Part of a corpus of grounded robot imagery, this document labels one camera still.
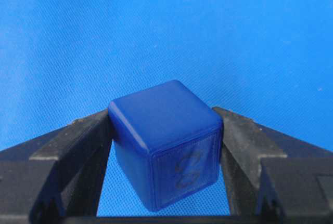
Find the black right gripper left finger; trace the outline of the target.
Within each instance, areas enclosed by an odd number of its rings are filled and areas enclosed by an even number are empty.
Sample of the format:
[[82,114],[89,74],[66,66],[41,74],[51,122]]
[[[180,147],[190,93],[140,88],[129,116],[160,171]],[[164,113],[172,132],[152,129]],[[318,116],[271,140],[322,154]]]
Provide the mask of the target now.
[[1,151],[1,223],[95,217],[112,144],[108,111]]

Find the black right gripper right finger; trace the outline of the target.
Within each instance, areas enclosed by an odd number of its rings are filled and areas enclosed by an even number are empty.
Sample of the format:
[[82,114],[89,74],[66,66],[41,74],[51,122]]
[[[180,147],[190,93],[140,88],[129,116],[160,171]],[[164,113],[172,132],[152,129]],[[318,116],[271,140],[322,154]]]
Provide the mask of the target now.
[[332,152],[214,107],[229,211],[277,223],[332,223]]

